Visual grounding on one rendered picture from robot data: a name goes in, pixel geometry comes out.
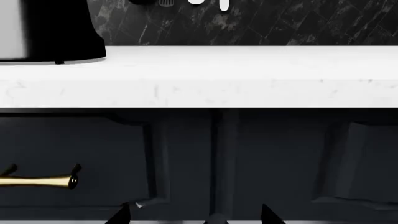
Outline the dark cabinet drawer front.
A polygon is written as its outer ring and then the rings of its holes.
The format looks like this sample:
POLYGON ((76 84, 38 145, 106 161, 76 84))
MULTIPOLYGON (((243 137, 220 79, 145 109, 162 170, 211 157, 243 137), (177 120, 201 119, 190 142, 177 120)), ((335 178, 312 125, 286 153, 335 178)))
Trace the dark cabinet drawer front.
POLYGON ((398 223, 398 108, 239 112, 233 220, 398 223))
POLYGON ((0 173, 78 184, 0 187, 0 220, 204 220, 211 115, 204 109, 0 110, 0 173))

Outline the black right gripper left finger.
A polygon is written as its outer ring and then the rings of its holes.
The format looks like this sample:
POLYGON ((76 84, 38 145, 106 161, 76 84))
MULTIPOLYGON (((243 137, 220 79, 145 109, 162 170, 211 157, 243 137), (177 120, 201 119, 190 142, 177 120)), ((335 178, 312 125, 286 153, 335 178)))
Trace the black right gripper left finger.
POLYGON ((116 212, 105 224, 130 224, 131 212, 128 203, 124 203, 121 209, 116 212))

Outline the black stand mixer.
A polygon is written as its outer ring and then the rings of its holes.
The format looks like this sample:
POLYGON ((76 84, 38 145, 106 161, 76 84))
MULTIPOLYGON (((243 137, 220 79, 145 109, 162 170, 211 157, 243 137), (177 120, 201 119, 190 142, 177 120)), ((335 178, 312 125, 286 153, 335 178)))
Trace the black stand mixer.
POLYGON ((106 57, 104 40, 93 27, 87 0, 20 0, 27 57, 9 62, 85 61, 106 57))

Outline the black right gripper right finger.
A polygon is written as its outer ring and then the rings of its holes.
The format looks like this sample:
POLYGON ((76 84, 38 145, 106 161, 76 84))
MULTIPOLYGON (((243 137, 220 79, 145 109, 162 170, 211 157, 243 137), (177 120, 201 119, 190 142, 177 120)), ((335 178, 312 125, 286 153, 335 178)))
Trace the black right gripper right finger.
POLYGON ((267 205, 262 205, 261 210, 262 224, 286 224, 275 212, 273 212, 267 205))

